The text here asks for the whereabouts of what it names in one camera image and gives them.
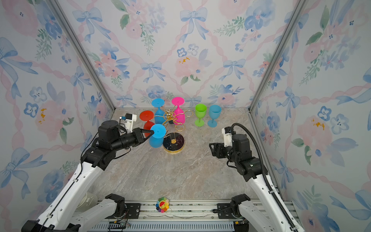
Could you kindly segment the green wine glass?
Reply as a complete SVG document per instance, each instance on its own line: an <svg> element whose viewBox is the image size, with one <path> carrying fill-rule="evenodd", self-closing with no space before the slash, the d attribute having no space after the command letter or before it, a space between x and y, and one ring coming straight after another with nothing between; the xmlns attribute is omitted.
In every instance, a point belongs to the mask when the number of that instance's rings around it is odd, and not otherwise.
<svg viewBox="0 0 371 232"><path fill-rule="evenodd" d="M196 105L195 115L197 117L197 120L195 121L195 125L197 127L202 127L204 125L203 118L206 115L206 111L207 111L207 106L206 105L204 105L202 103L199 103L199 104Z"/></svg>

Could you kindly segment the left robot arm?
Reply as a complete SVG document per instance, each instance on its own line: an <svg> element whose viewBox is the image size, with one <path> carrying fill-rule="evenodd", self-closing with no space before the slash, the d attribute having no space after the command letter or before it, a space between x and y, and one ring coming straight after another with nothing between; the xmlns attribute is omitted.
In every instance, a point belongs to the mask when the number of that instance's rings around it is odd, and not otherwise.
<svg viewBox="0 0 371 232"><path fill-rule="evenodd" d="M107 217L123 218L128 213L125 198L109 194L99 204L75 216L81 200L93 182L117 158L120 150L137 147L154 134L153 130L134 128L130 132L115 120L108 120L98 128L97 137L82 153L72 178L53 203L37 220L28 220L23 232L87 232Z"/></svg>

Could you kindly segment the teal wine glass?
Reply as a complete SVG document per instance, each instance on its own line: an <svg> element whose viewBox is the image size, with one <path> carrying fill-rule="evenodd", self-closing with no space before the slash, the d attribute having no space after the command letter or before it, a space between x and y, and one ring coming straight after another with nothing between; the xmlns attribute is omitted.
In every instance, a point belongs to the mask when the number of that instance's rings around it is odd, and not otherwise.
<svg viewBox="0 0 371 232"><path fill-rule="evenodd" d="M219 105L211 105L209 108L209 116L211 120L208 121L208 126L215 128L217 126L216 119L219 118L222 108Z"/></svg>

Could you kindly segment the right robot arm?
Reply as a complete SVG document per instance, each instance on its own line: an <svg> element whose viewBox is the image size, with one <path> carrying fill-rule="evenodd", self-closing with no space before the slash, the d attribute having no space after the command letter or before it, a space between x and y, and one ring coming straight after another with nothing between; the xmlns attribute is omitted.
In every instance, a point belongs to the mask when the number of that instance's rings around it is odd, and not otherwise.
<svg viewBox="0 0 371 232"><path fill-rule="evenodd" d="M223 143L209 144L212 156L234 163L237 172L256 193L268 215L259 211L246 194L232 197L232 214L246 219L259 232L303 232L303 227L275 190L262 159L253 157L247 136L230 133L223 136Z"/></svg>

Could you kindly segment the red wine glass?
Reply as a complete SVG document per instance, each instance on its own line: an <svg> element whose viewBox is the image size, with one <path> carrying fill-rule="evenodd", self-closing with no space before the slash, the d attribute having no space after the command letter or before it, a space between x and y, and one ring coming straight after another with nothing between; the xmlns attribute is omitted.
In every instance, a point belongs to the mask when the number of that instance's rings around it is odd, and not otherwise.
<svg viewBox="0 0 371 232"><path fill-rule="evenodd" d="M154 113L150 110L143 111L140 114L140 120L144 121L144 130L151 130L152 126L155 125L155 123L152 121L154 118Z"/></svg>

